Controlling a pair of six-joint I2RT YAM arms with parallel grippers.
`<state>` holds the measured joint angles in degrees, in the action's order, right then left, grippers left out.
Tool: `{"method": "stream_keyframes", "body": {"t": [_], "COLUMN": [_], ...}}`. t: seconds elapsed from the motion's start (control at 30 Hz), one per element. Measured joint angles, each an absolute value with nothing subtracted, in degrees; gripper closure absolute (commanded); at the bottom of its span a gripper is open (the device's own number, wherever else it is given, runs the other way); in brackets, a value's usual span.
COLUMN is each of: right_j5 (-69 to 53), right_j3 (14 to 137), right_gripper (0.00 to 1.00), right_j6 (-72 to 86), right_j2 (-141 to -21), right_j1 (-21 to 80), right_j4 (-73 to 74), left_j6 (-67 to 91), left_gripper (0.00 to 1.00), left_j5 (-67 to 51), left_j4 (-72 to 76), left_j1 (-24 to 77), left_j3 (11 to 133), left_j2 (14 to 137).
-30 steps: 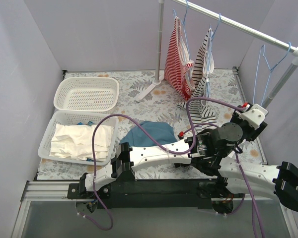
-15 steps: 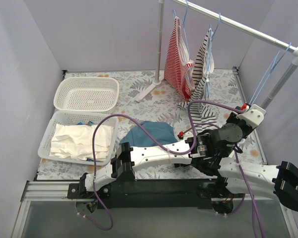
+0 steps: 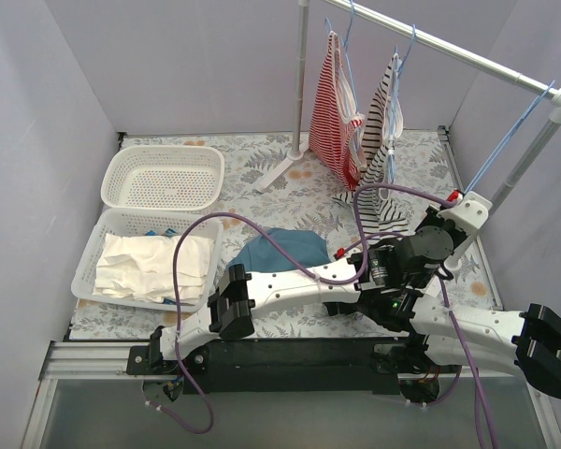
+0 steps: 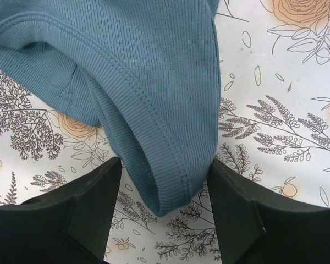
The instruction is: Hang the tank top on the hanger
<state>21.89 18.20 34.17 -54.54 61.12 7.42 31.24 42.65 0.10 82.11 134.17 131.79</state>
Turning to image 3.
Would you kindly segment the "blue tank top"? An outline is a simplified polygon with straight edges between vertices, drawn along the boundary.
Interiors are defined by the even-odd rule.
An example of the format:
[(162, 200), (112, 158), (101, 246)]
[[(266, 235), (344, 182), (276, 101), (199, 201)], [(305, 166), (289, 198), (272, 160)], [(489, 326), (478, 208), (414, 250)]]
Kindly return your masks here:
[[(326, 240), (312, 231), (270, 228), (266, 233), (304, 268), (318, 267), (330, 262)], [(272, 273), (296, 269), (292, 262), (261, 235), (250, 240), (227, 266), (236, 264), (242, 264), (247, 272)]]

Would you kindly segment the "light blue wire hanger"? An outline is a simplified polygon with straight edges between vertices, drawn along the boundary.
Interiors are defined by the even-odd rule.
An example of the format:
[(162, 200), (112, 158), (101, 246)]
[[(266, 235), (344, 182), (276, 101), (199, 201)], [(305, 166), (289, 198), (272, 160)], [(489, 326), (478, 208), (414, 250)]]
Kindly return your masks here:
[(516, 122), (511, 126), (510, 130), (505, 134), (505, 136), (498, 142), (495, 148), (492, 150), (490, 155), (487, 157), (485, 162), (482, 164), (478, 172), (474, 175), (471, 179), (467, 187), (464, 189), (464, 194), (470, 193), (480, 182), (484, 174), (490, 169), (491, 165), (495, 162), (504, 148), (509, 144), (512, 138), (517, 134), (519, 129), (525, 123), (527, 118), (532, 114), (532, 112), (536, 109), (538, 104), (542, 101), (542, 99), (547, 95), (549, 90), (554, 87), (555, 80), (552, 80), (551, 83), (547, 86), (547, 88), (539, 94), (527, 107), (527, 109), (520, 115), (520, 117), (516, 120)]

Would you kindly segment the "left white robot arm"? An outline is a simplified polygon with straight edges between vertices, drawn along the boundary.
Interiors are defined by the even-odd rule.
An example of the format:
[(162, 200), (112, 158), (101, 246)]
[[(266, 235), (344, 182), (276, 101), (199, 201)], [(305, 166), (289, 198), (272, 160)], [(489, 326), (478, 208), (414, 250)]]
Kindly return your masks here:
[(404, 290), (403, 276), (388, 239), (366, 253), (309, 269), (247, 272), (233, 265), (206, 304), (180, 322), (158, 331), (148, 362), (159, 373), (173, 372), (180, 360), (213, 340), (240, 340), (255, 333), (254, 321), (278, 311), (329, 303), (337, 313), (367, 313)]

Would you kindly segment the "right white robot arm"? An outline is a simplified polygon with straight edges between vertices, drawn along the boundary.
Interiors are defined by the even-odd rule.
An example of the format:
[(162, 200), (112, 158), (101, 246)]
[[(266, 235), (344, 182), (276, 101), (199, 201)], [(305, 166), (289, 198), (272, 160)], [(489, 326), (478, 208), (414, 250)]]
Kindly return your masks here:
[(446, 305), (425, 289), (453, 274), (488, 218), (490, 203), (465, 198), (430, 207), (413, 234), (383, 239), (350, 260), (363, 273), (356, 309), (389, 330), (410, 333), (404, 349), (415, 371), (467, 365), (520, 374), (542, 393), (561, 399), (561, 317), (532, 303), (525, 311)]

